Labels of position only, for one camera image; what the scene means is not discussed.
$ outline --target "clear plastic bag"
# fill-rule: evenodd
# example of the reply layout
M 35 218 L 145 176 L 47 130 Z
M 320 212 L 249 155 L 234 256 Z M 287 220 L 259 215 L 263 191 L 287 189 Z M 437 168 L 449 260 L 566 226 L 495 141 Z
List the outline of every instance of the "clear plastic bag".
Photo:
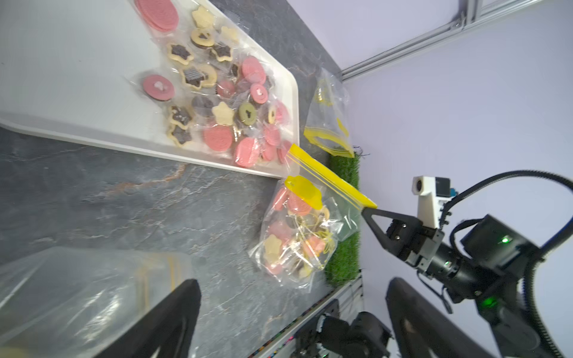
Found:
M 347 104 L 348 93 L 342 83 L 332 73 L 321 69 L 304 136 L 331 155 L 354 158 L 346 121 Z
M 364 207 L 376 207 L 356 188 L 293 144 L 266 211 L 255 263 L 282 285 L 306 288 L 323 270 L 337 244 L 359 229 Z
M 180 253 L 54 247 L 0 267 L 0 357 L 92 357 L 181 282 Z

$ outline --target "marble surface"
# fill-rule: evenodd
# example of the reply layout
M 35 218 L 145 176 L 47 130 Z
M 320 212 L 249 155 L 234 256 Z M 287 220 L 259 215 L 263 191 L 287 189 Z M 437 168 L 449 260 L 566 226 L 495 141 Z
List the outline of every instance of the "marble surface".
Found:
M 286 0 L 214 0 L 296 77 L 303 128 L 336 64 Z M 301 133 L 301 146 L 325 161 Z M 247 249 L 276 180 L 0 129 L 0 264 L 52 246 L 192 255 L 203 294 L 196 357 L 247 357 L 330 291 L 280 288 Z

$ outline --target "white tray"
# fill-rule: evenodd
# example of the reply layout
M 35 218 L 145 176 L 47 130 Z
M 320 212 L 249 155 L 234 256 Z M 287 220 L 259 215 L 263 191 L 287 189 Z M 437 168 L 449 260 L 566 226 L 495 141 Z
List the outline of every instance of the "white tray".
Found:
M 217 18 L 213 4 L 197 0 Z M 197 4 L 181 0 L 191 11 Z M 180 14 L 190 17 L 189 13 Z M 240 28 L 241 41 L 271 66 L 299 143 L 294 76 Z M 239 168 L 173 145 L 159 107 L 129 83 L 164 65 L 164 55 L 129 0 L 5 0 L 0 11 L 0 125 L 36 136 L 279 178 L 280 165 Z

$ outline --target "green cookie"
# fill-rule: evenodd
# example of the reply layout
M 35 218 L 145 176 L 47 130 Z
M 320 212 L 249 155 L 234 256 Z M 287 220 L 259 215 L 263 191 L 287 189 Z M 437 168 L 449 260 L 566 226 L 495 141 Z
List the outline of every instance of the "green cookie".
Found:
M 244 102 L 239 106 L 239 119 L 246 125 L 253 125 L 257 121 L 257 110 L 254 105 Z

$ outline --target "lavender wall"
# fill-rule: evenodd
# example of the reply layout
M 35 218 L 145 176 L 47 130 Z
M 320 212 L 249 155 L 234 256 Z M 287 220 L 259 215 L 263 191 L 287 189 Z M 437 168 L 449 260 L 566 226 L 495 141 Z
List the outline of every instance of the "lavender wall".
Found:
M 342 69 L 450 22 L 458 0 L 288 0 Z
M 500 172 L 553 171 L 573 178 L 573 2 L 546 0 L 422 55 L 347 83 L 354 144 L 370 154 L 362 192 L 380 208 L 416 214 L 416 175 L 445 176 L 459 191 Z M 490 213 L 542 245 L 573 213 L 573 196 L 546 180 L 513 179 L 459 204 L 449 230 Z M 406 278 L 444 312 L 414 271 L 363 225 L 366 309 L 389 324 L 389 281 Z M 536 294 L 547 326 L 573 356 L 573 240 L 539 269 Z M 471 302 L 450 318 L 492 353 L 488 325 Z

